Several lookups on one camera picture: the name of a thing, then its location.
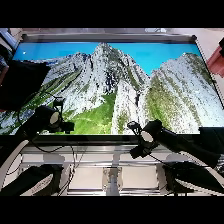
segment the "rocky mountain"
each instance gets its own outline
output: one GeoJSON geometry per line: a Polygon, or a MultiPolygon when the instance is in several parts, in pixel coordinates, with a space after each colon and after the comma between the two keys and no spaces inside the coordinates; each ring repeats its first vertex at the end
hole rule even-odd
{"type": "MultiPolygon", "coordinates": [[[[106,43],[91,55],[78,52],[35,62],[43,61],[51,70],[41,91],[66,99],[63,116],[75,122],[73,134],[132,134],[126,128],[129,121],[144,126],[156,118],[177,133],[224,126],[222,105],[197,55],[170,59],[150,75],[130,55],[106,43]]],[[[38,94],[22,109],[21,120],[37,106],[52,102],[49,94],[38,94]]],[[[13,134],[18,126],[16,114],[11,113],[1,122],[0,134],[13,134]]]]}

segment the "image displayed on screen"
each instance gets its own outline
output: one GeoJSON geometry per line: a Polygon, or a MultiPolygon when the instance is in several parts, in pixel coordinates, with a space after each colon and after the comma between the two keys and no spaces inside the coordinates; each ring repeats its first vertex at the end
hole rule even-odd
{"type": "MultiPolygon", "coordinates": [[[[64,120],[75,123],[71,134],[133,134],[128,122],[144,127],[154,119],[180,134],[224,126],[222,104],[195,44],[21,43],[13,59],[47,62],[51,69],[40,91],[65,98],[64,120]]],[[[37,94],[22,108],[22,122],[53,100],[37,94]]],[[[16,113],[0,125],[0,134],[15,134],[16,113]]]]}

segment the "blue sky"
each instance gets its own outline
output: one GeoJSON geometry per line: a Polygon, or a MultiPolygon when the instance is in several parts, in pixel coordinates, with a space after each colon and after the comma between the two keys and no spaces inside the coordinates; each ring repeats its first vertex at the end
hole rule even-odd
{"type": "MultiPolygon", "coordinates": [[[[14,55],[15,60],[37,60],[82,52],[92,54],[99,43],[21,43],[14,55]]],[[[163,62],[176,59],[183,53],[194,53],[201,56],[195,44],[174,43],[108,43],[110,46],[129,54],[147,73],[158,69],[163,62]]]]}

